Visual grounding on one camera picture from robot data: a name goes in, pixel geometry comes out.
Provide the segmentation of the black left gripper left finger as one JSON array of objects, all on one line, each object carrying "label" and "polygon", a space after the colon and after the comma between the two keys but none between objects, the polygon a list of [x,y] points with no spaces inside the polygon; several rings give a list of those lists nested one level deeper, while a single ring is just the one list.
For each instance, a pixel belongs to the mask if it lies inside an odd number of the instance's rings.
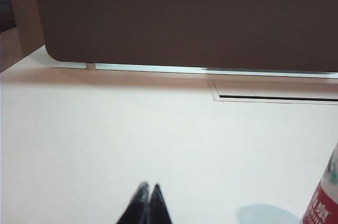
[{"label": "black left gripper left finger", "polygon": [[131,197],[124,213],[118,219],[117,224],[146,224],[150,223],[149,209],[149,184],[141,182]]}]

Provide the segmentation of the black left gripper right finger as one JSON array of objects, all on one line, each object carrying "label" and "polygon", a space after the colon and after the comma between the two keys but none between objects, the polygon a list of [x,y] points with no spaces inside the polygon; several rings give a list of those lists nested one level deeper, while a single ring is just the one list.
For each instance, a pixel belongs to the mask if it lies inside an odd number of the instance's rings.
[{"label": "black left gripper right finger", "polygon": [[159,184],[155,184],[149,203],[149,223],[171,224],[171,217]]}]

